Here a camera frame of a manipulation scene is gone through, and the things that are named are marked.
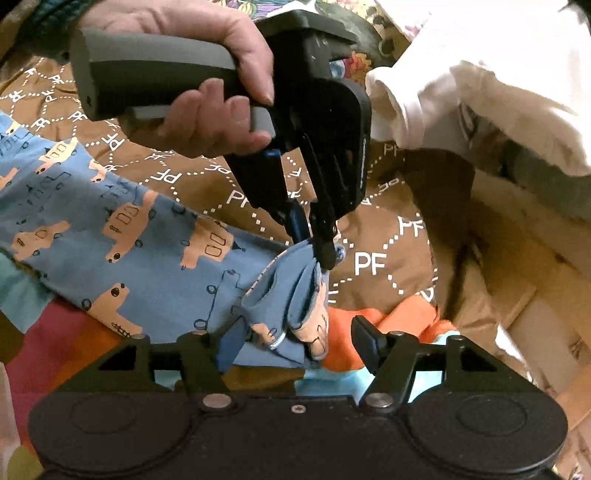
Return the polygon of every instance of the blue fabric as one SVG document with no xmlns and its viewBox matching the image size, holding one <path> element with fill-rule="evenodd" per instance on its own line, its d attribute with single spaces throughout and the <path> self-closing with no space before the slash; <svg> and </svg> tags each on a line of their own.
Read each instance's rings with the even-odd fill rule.
<svg viewBox="0 0 591 480">
<path fill-rule="evenodd" d="M 433 342 L 435 345 L 445 345 L 447 338 L 459 335 L 458 332 L 447 332 L 439 335 Z M 408 399 L 409 403 L 429 388 L 441 384 L 443 372 L 417 372 Z M 310 369 L 304 373 L 302 380 L 295 382 L 295 393 L 302 396 L 326 397 L 333 395 L 349 395 L 357 403 L 374 381 L 374 376 L 367 368 L 354 372 L 332 372 L 326 368 Z"/>
<path fill-rule="evenodd" d="M 286 249 L 198 215 L 107 171 L 77 139 L 46 140 L 3 113 L 0 248 L 120 335 L 142 332 L 169 343 L 208 331 L 220 340 L 221 371 L 241 349 L 239 365 L 314 368 L 311 353 L 324 348 L 328 279 L 308 242 Z M 272 288 L 278 273 L 281 288 Z M 267 307 L 257 308 L 260 302 Z M 20 315 L 21 329 L 38 317 Z M 291 343 L 296 353 L 244 344 L 266 324 L 289 329 L 298 341 L 282 347 Z"/>
<path fill-rule="evenodd" d="M 0 253 L 0 310 L 25 333 L 41 316 L 54 294 Z"/>
</svg>

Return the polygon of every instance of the blue printed fabric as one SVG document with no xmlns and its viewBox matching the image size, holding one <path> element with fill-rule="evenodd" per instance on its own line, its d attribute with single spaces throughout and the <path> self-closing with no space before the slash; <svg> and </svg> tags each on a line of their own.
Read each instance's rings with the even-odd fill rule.
<svg viewBox="0 0 591 480">
<path fill-rule="evenodd" d="M 241 365 L 315 366 L 297 338 L 289 353 L 288 342 L 274 351 L 259 341 L 261 324 L 297 330 L 311 302 L 326 302 L 307 242 L 282 256 L 306 256 L 281 278 L 292 288 L 267 293 L 262 310 L 252 302 L 243 309 L 243 296 L 257 280 L 266 284 L 261 273 L 284 245 L 118 177 L 76 138 L 45 140 L 3 113 L 0 134 L 0 248 L 36 270 L 49 290 L 124 336 L 142 332 L 161 343 L 207 330 L 220 339 L 221 370 L 241 349 Z"/>
</svg>

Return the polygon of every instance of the fingernail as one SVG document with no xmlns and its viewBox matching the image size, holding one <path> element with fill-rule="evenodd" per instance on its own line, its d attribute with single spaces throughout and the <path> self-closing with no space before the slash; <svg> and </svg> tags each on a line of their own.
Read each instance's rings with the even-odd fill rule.
<svg viewBox="0 0 591 480">
<path fill-rule="evenodd" d="M 211 78 L 211 79 L 207 79 L 205 80 L 201 86 L 199 87 L 199 90 L 201 91 L 215 91 L 217 89 L 223 89 L 223 80 L 222 79 L 215 79 L 215 78 Z"/>
<path fill-rule="evenodd" d="M 273 105 L 275 101 L 275 85 L 273 84 L 273 79 L 269 78 L 267 80 L 267 88 L 265 89 L 265 100 L 269 105 Z"/>
<path fill-rule="evenodd" d="M 232 121 L 239 125 L 250 123 L 251 121 L 251 103 L 247 97 L 237 96 L 232 99 L 230 105 L 230 115 Z"/>
</svg>

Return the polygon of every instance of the finger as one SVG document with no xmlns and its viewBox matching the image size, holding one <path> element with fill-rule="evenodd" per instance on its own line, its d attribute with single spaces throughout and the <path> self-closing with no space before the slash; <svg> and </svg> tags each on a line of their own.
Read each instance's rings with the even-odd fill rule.
<svg viewBox="0 0 591 480">
<path fill-rule="evenodd" d="M 187 144 L 194 135 L 203 101 L 204 96 L 199 90 L 188 90 L 179 95 L 170 106 L 157 135 L 179 148 Z"/>
<path fill-rule="evenodd" d="M 124 113 L 118 120 L 121 130 L 131 142 L 160 151 L 171 150 L 162 138 L 154 135 L 162 120 L 139 121 L 129 113 Z"/>
<path fill-rule="evenodd" d="M 271 142 L 270 134 L 266 132 L 251 132 L 251 106 L 247 97 L 235 96 L 226 102 L 231 122 L 225 129 L 225 134 L 207 150 L 207 156 L 217 157 L 229 153 L 250 155 Z"/>
<path fill-rule="evenodd" d="M 179 2 L 182 8 L 167 12 L 164 34 L 221 43 L 238 59 L 246 91 L 257 102 L 274 100 L 273 53 L 254 22 L 244 13 L 207 0 Z"/>
<path fill-rule="evenodd" d="M 238 74 L 246 91 L 257 102 L 272 105 L 273 53 L 256 25 L 246 15 L 237 15 L 223 43 L 238 59 Z"/>
<path fill-rule="evenodd" d="M 203 102 L 190 141 L 202 151 L 207 151 L 224 137 L 231 120 L 224 101 L 222 80 L 206 80 L 199 91 L 203 94 Z"/>
</svg>

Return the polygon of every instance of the rivet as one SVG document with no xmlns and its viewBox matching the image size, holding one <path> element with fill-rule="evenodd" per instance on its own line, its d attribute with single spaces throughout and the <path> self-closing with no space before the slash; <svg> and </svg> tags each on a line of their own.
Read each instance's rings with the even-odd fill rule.
<svg viewBox="0 0 591 480">
<path fill-rule="evenodd" d="M 365 403 L 372 408 L 387 408 L 394 403 L 394 399 L 387 393 L 370 393 L 365 397 Z"/>
<path fill-rule="evenodd" d="M 293 405 L 291 407 L 292 413 L 306 413 L 306 407 L 304 405 Z"/>
<path fill-rule="evenodd" d="M 232 403 L 232 399 L 224 393 L 211 393 L 203 398 L 203 405 L 207 408 L 226 408 Z"/>
</svg>

